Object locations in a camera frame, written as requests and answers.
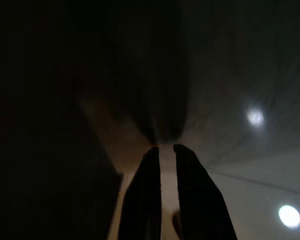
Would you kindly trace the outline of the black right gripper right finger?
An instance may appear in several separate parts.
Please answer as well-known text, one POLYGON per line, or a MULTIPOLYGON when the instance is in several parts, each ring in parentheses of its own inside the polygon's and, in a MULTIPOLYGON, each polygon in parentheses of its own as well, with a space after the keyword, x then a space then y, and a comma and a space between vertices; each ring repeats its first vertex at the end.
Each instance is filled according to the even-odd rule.
POLYGON ((182 240, 238 240, 222 193, 194 151, 173 146, 182 240))

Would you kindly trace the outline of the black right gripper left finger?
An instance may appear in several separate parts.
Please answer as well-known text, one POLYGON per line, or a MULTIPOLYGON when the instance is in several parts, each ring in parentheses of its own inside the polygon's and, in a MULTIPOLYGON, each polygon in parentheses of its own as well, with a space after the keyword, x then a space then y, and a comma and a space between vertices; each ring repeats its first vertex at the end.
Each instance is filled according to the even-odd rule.
POLYGON ((159 148, 144 154, 124 195, 118 240, 161 240, 162 191, 159 148))

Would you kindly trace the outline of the light wooden table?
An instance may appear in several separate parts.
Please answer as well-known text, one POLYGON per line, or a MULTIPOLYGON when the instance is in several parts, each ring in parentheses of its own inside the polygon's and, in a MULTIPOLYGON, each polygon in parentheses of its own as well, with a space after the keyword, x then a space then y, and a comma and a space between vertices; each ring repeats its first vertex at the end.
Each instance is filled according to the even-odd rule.
POLYGON ((150 143, 176 141, 190 76, 181 0, 104 2, 100 44, 125 112, 150 143))

